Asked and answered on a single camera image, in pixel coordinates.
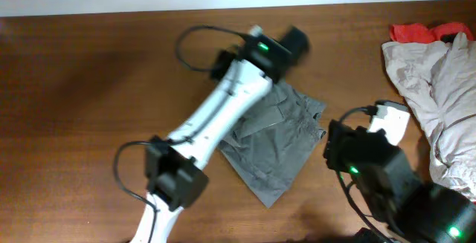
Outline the grey cotton shorts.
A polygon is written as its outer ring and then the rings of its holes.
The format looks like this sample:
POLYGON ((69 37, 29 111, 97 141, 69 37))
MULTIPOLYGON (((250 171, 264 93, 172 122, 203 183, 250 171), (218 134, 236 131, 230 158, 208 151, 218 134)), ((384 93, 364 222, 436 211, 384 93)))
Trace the grey cotton shorts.
POLYGON ((238 120, 218 150, 267 208, 292 185, 327 131, 327 105, 280 82, 238 120))

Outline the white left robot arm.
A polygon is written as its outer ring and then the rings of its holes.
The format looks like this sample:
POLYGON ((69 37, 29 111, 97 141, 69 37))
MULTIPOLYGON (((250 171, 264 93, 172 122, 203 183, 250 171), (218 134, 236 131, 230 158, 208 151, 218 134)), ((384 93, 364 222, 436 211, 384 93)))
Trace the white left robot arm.
POLYGON ((145 143, 146 207, 134 242, 167 240, 180 213, 208 185, 203 169, 220 140, 309 50, 296 27, 272 39, 255 26, 241 38, 242 45, 216 58, 210 75, 218 84, 200 107, 166 138, 145 143))

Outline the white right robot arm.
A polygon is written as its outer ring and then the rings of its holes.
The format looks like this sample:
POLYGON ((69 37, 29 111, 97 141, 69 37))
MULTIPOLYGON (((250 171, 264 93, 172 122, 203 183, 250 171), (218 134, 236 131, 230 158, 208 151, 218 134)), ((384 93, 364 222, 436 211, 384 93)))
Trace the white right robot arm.
POLYGON ((384 130, 329 124, 324 158, 348 173, 375 220, 408 242, 474 242, 475 204, 457 191, 424 181, 384 130))

